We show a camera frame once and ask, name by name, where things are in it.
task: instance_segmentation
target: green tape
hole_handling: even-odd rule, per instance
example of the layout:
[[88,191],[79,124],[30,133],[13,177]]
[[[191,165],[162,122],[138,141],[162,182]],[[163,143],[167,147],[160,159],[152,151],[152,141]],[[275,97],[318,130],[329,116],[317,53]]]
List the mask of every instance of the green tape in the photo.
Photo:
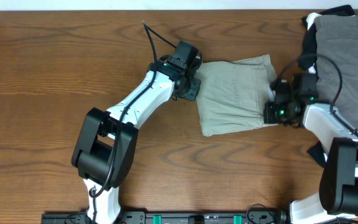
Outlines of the green tape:
[[161,215],[153,216],[153,224],[161,224]]
[[242,224],[242,217],[240,215],[234,216],[234,224]]

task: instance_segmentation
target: wooden tabletop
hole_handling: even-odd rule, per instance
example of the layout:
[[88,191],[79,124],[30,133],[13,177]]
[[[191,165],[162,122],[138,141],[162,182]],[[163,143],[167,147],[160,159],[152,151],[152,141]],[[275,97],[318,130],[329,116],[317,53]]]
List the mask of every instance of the wooden tabletop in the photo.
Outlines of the wooden tabletop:
[[[0,12],[0,223],[88,206],[71,155],[85,114],[143,80],[153,58],[142,20],[193,44],[205,62],[270,54],[278,73],[300,54],[300,19],[310,12]],[[173,53],[154,42],[158,55]],[[196,103],[169,101],[139,132],[120,202],[150,211],[282,207],[318,191],[323,170],[306,153],[315,143],[282,126],[206,138]]]

